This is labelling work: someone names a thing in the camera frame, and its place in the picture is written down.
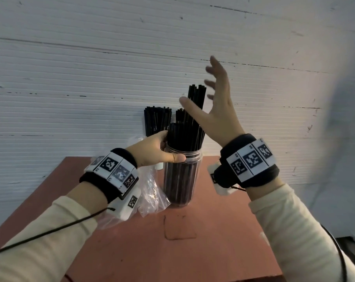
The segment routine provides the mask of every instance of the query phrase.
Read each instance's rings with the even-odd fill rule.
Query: hand
[[[185,155],[179,153],[168,153],[161,150],[164,149],[164,140],[167,131],[161,131],[155,135],[149,136],[144,140],[127,147],[137,162],[138,167],[154,165],[160,162],[183,162]]]
[[[181,97],[179,101],[187,113],[199,123],[203,131],[224,147],[234,138],[245,134],[245,131],[233,108],[226,70],[214,56],[210,57],[210,64],[212,66],[207,66],[206,71],[217,79],[216,82],[205,80],[205,84],[215,90],[214,95],[208,95],[208,98],[213,100],[211,111],[205,113],[186,97]]]

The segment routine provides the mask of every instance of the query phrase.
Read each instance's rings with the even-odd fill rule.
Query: long sleeve shirt
[[[287,281],[340,282],[338,251],[287,184],[250,203]],[[6,245],[86,217],[74,200],[60,197]],[[97,227],[94,218],[0,253],[0,281],[59,282]],[[355,265],[343,254],[348,281]]]

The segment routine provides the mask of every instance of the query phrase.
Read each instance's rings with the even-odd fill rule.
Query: transparent cup
[[[181,163],[164,164],[163,192],[173,207],[184,207],[193,197],[194,185],[199,175],[202,151],[179,151],[166,145],[166,152],[182,153],[186,160]]]

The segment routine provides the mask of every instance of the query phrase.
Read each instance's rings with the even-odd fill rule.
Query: forearm
[[[54,201],[6,246],[87,217],[106,207],[104,195],[87,182],[79,184],[68,196]],[[60,281],[96,227],[96,220],[91,218],[0,253],[0,281]]]
[[[277,180],[265,189],[253,188],[247,193],[254,200],[250,208],[287,281],[341,281],[340,259],[333,241],[293,189],[280,187],[280,183]],[[348,281],[355,281],[355,266],[347,256],[345,261]]]

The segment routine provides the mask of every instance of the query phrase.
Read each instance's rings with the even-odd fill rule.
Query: qr-like code
[[[133,209],[134,205],[135,205],[136,202],[137,202],[137,199],[138,199],[138,198],[133,195],[132,198],[131,198],[130,201],[129,201],[128,207],[131,207],[131,208]]]
[[[214,173],[210,174],[210,176],[211,176],[211,180],[213,180],[213,183],[216,184],[217,182],[214,179]]]
[[[104,156],[98,156],[92,163],[91,165],[97,165],[99,162],[102,161]]]
[[[243,159],[250,168],[253,168],[263,162],[261,157],[259,157],[259,155],[255,151],[249,152],[248,154],[244,155]]]
[[[124,186],[128,189],[132,183],[134,182],[135,178],[133,176],[133,174],[129,175],[129,177],[127,178],[127,180],[124,181]]]
[[[115,171],[112,173],[112,176],[115,177],[117,180],[120,182],[123,182],[124,179],[127,177],[129,174],[129,170],[126,169],[124,166],[119,165]]]
[[[245,171],[247,171],[247,168],[245,167],[244,163],[241,162],[240,158],[232,162],[230,165],[232,170],[234,170],[234,172],[236,173],[236,175],[240,175]]]
[[[104,170],[111,172],[117,164],[118,162],[116,160],[107,157],[99,167],[102,167]]]
[[[263,144],[259,147],[257,147],[258,150],[262,153],[262,155],[268,159],[270,156],[272,156],[271,151],[268,149],[268,147],[266,146],[266,144]]]

